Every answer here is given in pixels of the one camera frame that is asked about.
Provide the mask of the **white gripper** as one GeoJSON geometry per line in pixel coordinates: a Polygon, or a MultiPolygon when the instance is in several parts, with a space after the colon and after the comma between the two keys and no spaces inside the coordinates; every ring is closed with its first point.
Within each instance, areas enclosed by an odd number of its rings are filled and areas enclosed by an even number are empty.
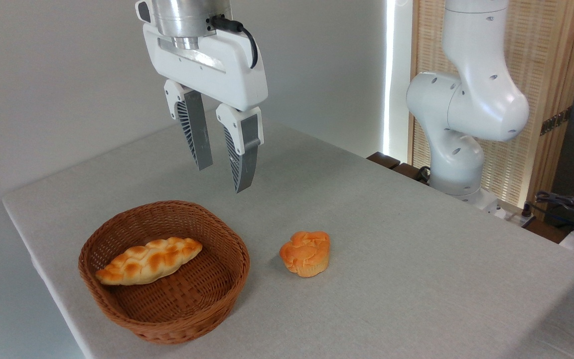
{"type": "Polygon", "coordinates": [[[261,55],[251,68],[248,37],[224,30],[199,38],[198,49],[186,50],[175,47],[153,25],[145,23],[142,29],[153,67],[167,78],[164,91],[169,114],[180,121],[198,169],[213,164],[203,94],[223,103],[216,116],[225,131],[235,191],[246,190],[253,182],[258,148],[264,143],[258,105],[268,98],[268,86],[261,55]]]}

